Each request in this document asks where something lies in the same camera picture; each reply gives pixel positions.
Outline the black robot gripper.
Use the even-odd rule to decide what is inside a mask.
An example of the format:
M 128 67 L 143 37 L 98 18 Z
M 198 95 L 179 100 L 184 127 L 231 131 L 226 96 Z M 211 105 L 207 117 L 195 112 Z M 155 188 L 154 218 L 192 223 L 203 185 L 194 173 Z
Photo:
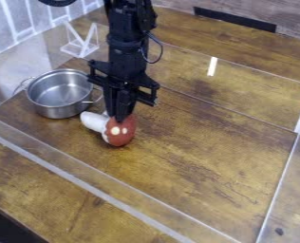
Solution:
M 123 122 L 132 114 L 136 102 L 154 106 L 159 83 L 147 76 L 148 37 L 139 41 L 118 42 L 107 38 L 108 60 L 88 60 L 87 80 L 103 88 L 110 117 Z

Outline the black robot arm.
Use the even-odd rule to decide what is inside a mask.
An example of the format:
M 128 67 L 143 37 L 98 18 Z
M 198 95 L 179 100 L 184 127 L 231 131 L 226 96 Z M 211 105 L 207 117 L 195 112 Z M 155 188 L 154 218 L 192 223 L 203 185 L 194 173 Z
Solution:
M 147 59 L 148 40 L 162 44 L 151 34 L 158 15 L 151 0 L 104 0 L 104 9 L 110 24 L 108 61 L 87 62 L 87 80 L 103 89 L 107 114 L 123 122 L 136 102 L 150 106 L 156 102 L 160 85 L 147 76 L 146 67 L 159 60 Z

